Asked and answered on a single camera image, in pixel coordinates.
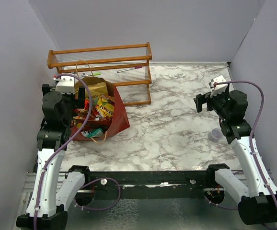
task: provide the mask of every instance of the small plastic container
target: small plastic container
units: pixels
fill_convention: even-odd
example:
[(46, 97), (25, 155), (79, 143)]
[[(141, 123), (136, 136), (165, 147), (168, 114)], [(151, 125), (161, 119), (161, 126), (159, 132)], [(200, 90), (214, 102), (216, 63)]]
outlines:
[(213, 129), (211, 132), (209, 132), (208, 138), (210, 141), (218, 142), (223, 137), (223, 134), (219, 128)]

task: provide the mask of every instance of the gray wall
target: gray wall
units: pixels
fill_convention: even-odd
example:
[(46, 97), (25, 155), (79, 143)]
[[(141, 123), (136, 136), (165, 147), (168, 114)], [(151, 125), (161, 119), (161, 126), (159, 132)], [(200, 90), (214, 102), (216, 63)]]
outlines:
[(264, 1), (30, 0), (62, 49), (150, 42), (154, 61), (195, 62), (232, 61)]
[(11, 229), (37, 157), (42, 83), (53, 42), (27, 1), (0, 1), (0, 230)]
[[(256, 82), (265, 93), (265, 106), (255, 132), (263, 161), (277, 184), (277, 1), (267, 0), (231, 64), (234, 80)], [(246, 118), (253, 124), (260, 104), (256, 88), (237, 84), (248, 93)]]

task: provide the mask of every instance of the wooden rack frame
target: wooden rack frame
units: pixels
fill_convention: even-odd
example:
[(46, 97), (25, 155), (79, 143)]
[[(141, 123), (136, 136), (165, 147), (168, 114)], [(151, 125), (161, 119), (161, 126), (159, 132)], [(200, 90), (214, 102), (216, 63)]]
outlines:
[[(50, 50), (47, 65), (49, 69), (57, 68), (59, 74), (72, 73), (76, 71), (77, 61), (84, 60), (91, 66), (92, 71), (102, 71), (101, 77), (115, 86), (146, 85), (148, 100), (125, 103), (126, 106), (130, 106), (151, 104), (149, 90), (149, 85), (151, 84), (149, 61), (151, 58), (150, 44), (146, 43), (61, 51)], [(83, 61), (79, 61), (78, 71), (90, 71), (89, 68), (82, 68), (80, 65), (86, 64)], [(129, 74), (131, 77), (127, 77), (128, 74), (116, 74), (116, 70), (134, 67), (142, 68), (130, 70)]]

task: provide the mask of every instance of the white marble surface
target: white marble surface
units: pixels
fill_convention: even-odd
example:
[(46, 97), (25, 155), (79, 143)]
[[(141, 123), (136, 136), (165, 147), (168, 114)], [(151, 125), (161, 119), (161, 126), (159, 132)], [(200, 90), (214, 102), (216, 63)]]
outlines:
[[(151, 66), (151, 105), (127, 107), (131, 127), (98, 145), (71, 142), (61, 171), (87, 165), (93, 171), (205, 170), (209, 164), (240, 163), (226, 139), (213, 143), (219, 128), (214, 112), (196, 112), (193, 98), (209, 91), (218, 75), (230, 80), (226, 66)], [(125, 100), (144, 97), (144, 86), (120, 89)]]

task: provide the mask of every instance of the red gift bag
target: red gift bag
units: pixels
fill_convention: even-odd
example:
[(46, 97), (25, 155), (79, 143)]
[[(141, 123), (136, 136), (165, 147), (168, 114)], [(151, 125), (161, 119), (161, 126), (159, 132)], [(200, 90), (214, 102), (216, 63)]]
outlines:
[[(127, 128), (130, 127), (129, 120), (127, 117), (127, 112), (124, 106), (124, 103), (118, 93), (118, 90), (115, 85), (112, 83), (109, 83), (105, 81), (103, 78), (97, 78), (97, 77), (86, 77), (82, 79), (87, 85), (94, 85), (98, 84), (100, 82), (105, 82), (107, 89), (108, 89), (108, 94), (109, 96), (112, 96), (115, 98), (115, 106), (114, 106), (114, 111), (113, 111), (113, 117), (110, 118), (100, 118), (99, 121), (88, 121), (85, 127), (83, 128), (82, 131), (84, 130), (89, 130), (89, 129), (95, 129), (95, 128), (100, 128), (104, 127), (105, 129), (107, 128), (107, 131), (105, 134), (102, 135), (102, 137), (99, 138), (94, 138), (95, 140), (99, 139), (104, 139), (104, 138), (109, 138)], [(75, 88), (79, 88), (80, 86), (83, 86), (81, 82), (77, 82), (75, 84)], [(76, 126), (71, 128), (71, 135), (74, 135), (74, 133), (78, 130)], [(92, 140), (91, 138), (86, 138), (82, 135), (82, 133), (79, 133), (74, 139), (74, 141), (90, 141)]]

